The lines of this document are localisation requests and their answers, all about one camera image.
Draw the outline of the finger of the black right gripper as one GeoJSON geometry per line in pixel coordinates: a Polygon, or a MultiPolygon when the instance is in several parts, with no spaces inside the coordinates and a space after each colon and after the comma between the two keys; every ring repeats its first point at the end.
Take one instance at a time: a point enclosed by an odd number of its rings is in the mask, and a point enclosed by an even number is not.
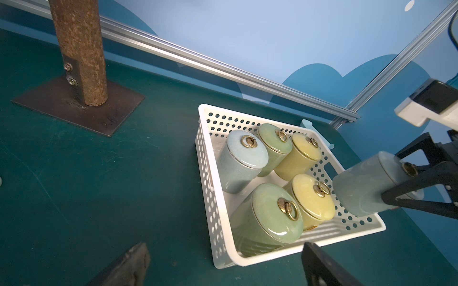
{"type": "Polygon", "coordinates": [[[458,166],[453,162],[441,162],[414,178],[391,188],[381,195],[382,201],[391,206],[415,209],[452,219],[458,218],[458,166]],[[450,203],[401,199],[400,196],[434,185],[446,187],[450,203]]]}
{"type": "Polygon", "coordinates": [[[441,143],[434,143],[429,133],[424,133],[396,153],[398,158],[406,158],[416,151],[423,151],[427,159],[446,159],[441,143]]]}

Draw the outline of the dark green tea canister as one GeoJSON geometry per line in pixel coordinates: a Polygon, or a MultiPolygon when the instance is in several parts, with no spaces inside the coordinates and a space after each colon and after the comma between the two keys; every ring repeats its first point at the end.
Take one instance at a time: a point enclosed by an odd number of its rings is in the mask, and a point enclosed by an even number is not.
{"type": "Polygon", "coordinates": [[[230,216],[230,224],[236,250],[245,257],[292,244],[304,229],[296,201],[271,183],[257,186],[230,216]]]}

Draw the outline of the white perforated plastic basket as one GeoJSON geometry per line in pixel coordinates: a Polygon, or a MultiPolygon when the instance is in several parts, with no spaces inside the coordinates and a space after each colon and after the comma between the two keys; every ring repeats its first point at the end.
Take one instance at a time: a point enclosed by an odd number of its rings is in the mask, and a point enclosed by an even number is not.
{"type": "Polygon", "coordinates": [[[320,182],[327,183],[329,188],[333,188],[333,182],[328,175],[328,170],[334,169],[337,174],[344,171],[343,166],[316,131],[208,104],[201,104],[199,106],[199,128],[195,144],[213,264],[217,269],[235,265],[249,266],[300,253],[305,243],[315,243],[322,247],[385,231],[385,223],[377,213],[358,217],[350,213],[336,194],[332,193],[331,198],[335,204],[335,216],[332,220],[324,222],[314,230],[304,232],[296,242],[267,254],[244,257],[238,252],[231,231],[230,215],[259,184],[273,183],[283,186],[286,181],[272,172],[266,177],[255,178],[240,193],[229,194],[222,189],[217,168],[217,158],[231,131],[241,130],[254,133],[264,123],[277,126],[288,135],[303,133],[308,137],[314,138],[318,142],[323,157],[313,164],[306,173],[320,182]]]}

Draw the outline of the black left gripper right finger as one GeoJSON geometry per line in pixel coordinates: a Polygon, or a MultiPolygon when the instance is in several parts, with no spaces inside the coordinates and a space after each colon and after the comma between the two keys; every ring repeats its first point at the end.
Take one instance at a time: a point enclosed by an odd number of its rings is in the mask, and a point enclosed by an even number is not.
{"type": "Polygon", "coordinates": [[[304,244],[301,259],[309,286],[362,286],[315,243],[304,244]]]}

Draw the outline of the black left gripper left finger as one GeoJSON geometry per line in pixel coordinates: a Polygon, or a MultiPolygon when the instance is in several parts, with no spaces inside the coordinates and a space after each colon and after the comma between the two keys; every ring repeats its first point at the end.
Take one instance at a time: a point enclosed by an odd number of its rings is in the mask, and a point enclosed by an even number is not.
{"type": "Polygon", "coordinates": [[[86,286],[143,286],[150,265],[146,243],[138,243],[120,255],[86,286]]]}

